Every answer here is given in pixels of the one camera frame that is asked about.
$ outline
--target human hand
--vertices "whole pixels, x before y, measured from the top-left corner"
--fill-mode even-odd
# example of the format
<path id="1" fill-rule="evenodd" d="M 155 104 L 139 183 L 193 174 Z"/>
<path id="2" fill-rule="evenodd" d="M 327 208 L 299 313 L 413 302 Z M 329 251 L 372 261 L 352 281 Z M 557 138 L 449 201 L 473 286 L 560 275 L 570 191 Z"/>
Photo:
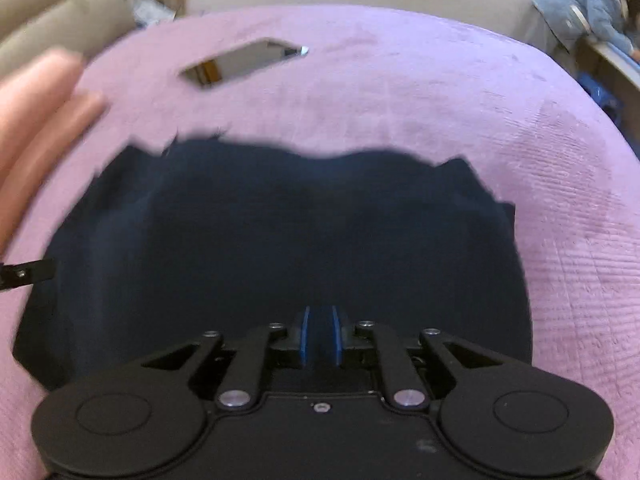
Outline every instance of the human hand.
<path id="1" fill-rule="evenodd" d="M 0 82 L 0 261 L 31 199 L 59 160 L 106 109 L 74 92 L 78 54 L 49 50 Z"/>

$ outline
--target pink blanket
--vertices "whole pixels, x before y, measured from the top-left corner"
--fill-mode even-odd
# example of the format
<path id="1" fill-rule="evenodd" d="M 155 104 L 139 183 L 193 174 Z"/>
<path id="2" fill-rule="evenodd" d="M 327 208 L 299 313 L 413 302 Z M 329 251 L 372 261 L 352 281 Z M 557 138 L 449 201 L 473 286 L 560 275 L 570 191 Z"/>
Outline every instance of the pink blanket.
<path id="1" fill-rule="evenodd" d="M 310 53 L 212 91 L 176 77 L 258 38 Z M 152 28 L 100 56 L 82 83 L 113 106 L 42 189 L 7 256 L 37 259 L 96 171 L 132 140 L 222 128 L 303 153 L 393 146 L 465 155 L 501 200 L 534 321 L 534 364 L 611 406 L 606 479 L 640 479 L 640 164 L 606 115 L 547 56 L 456 22 L 365 7 L 263 7 Z M 10 346 L 28 290 L 0 295 L 0 478 L 43 471 L 31 444 L 39 387 Z"/>

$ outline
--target phone screen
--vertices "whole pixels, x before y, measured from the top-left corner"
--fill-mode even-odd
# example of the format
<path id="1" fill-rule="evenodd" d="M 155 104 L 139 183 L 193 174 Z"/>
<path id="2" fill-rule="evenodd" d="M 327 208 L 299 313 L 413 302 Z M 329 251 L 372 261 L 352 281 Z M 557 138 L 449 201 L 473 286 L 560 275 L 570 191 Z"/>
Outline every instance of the phone screen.
<path id="1" fill-rule="evenodd" d="M 260 40 L 204 60 L 186 68 L 180 74 L 201 88 L 211 88 L 274 63 L 306 56 L 307 53 L 306 46 L 296 46 L 279 40 Z"/>

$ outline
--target metal screw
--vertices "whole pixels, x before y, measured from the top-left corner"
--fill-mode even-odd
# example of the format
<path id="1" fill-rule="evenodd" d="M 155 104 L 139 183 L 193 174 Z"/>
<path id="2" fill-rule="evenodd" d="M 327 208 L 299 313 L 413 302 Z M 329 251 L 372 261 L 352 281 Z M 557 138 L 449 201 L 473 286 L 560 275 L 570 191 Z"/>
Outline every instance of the metal screw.
<path id="1" fill-rule="evenodd" d="M 394 401 L 400 406 L 419 406 L 425 398 L 418 390 L 399 390 L 394 394 Z"/>
<path id="2" fill-rule="evenodd" d="M 229 390 L 218 397 L 220 404 L 228 408 L 238 408 L 244 406 L 251 400 L 251 395 L 242 390 Z"/>
<path id="3" fill-rule="evenodd" d="M 331 409 L 331 405 L 328 402 L 318 402 L 314 404 L 314 411 L 316 413 L 326 413 Z"/>

